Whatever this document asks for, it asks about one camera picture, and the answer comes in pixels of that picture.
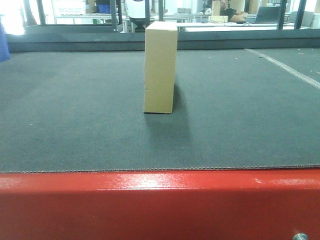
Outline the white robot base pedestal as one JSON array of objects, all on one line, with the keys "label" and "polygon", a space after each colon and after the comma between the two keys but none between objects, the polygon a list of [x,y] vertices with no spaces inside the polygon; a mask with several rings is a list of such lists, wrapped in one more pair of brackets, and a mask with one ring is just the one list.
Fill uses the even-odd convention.
[{"label": "white robot base pedestal", "polygon": [[146,27],[150,25],[151,0],[126,0],[127,14],[130,21],[136,25],[136,33],[144,33]]}]

